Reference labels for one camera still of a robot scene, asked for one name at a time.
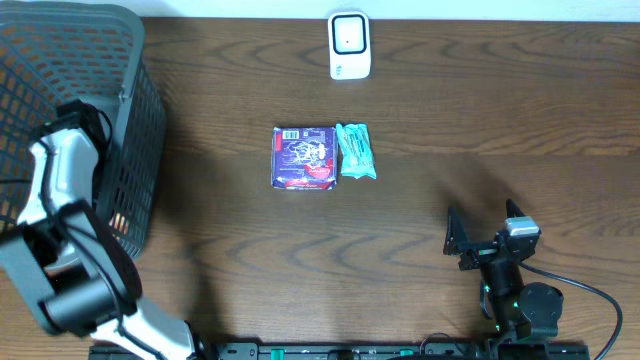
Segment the orange Top snack bar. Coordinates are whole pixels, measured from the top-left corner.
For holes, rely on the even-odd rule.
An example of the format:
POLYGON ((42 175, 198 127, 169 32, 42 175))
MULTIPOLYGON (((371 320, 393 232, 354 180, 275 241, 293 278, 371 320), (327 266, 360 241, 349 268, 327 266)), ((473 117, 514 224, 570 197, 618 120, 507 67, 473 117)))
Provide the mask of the orange Top snack bar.
POLYGON ((129 232, 129 220, 121 213, 116 212, 111 217, 109 225, 119 234, 127 235, 129 232))

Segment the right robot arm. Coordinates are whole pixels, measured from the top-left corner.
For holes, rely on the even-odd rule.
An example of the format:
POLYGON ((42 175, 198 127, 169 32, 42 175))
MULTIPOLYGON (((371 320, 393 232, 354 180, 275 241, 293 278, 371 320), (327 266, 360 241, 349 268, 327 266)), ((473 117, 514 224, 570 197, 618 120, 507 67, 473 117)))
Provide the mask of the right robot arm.
POLYGON ((455 208, 447 212, 443 253, 459 258, 462 271, 481 272, 481 306, 496 321, 498 332, 511 341, 546 340, 558 335, 564 297, 560 290, 541 282, 526 284, 520 269, 535 254, 541 230, 511 199, 506 219, 490 241, 473 242, 455 208))

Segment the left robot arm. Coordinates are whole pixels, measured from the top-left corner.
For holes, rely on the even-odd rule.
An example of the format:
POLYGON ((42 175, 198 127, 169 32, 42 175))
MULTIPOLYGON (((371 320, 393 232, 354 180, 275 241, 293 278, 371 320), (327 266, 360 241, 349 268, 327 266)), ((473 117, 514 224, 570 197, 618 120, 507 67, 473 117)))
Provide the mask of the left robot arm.
POLYGON ((144 296, 131 257, 95 212, 112 136, 106 113, 80 100, 31 131, 30 191, 1 235, 1 265, 51 335, 90 337, 141 359, 213 359, 188 322, 144 296))

